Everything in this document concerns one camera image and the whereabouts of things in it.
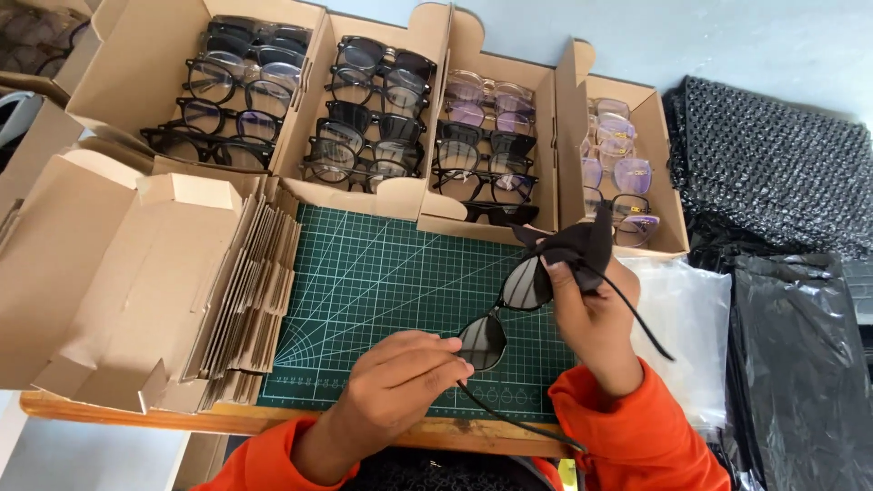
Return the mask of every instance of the orange sleeve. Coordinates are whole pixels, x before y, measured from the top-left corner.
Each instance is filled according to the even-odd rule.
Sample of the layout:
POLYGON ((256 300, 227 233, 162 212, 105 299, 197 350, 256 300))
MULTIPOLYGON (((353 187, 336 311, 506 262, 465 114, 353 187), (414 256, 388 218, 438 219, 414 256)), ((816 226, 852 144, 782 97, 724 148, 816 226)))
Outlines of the orange sleeve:
POLYGON ((589 489, 729 491, 727 472, 688 424, 663 380, 642 359, 643 385, 601 407, 600 386, 585 367, 549 388, 560 427, 588 447, 576 455, 589 489))
POLYGON ((315 424, 316 418, 297 418, 247 439, 224 462, 210 482, 192 491, 336 491, 358 474, 361 464, 334 486, 307 481, 291 463, 294 440, 315 424))

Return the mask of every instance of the person's right hand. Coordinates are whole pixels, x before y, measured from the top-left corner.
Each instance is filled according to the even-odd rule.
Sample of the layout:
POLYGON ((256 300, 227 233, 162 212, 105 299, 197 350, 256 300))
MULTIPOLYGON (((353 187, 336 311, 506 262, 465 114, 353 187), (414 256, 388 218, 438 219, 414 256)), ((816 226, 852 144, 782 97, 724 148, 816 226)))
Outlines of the person's right hand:
POLYGON ((423 331, 401 331, 377 343, 352 367, 340 400, 293 448, 295 467, 327 486, 394 443, 443 391, 473 374, 473 366, 453 354, 459 349, 460 339, 423 331))
MULTIPOLYGON (((634 315, 618 293, 604 281, 595 295, 582 296, 565 263, 546 265, 554 293, 554 317, 561 338, 579 357, 604 391, 620 398, 643 383, 643 367, 630 345, 634 315)), ((640 280, 613 256, 604 276, 636 308, 640 280)))

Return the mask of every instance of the black bubble wrap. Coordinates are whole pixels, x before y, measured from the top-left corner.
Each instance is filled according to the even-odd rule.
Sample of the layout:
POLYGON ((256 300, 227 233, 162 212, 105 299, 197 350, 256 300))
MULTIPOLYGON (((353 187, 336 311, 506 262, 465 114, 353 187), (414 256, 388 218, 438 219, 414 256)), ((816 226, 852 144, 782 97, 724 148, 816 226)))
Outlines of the black bubble wrap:
POLYGON ((870 132, 709 80, 663 97, 686 213, 716 213, 775 246, 870 254, 870 132))

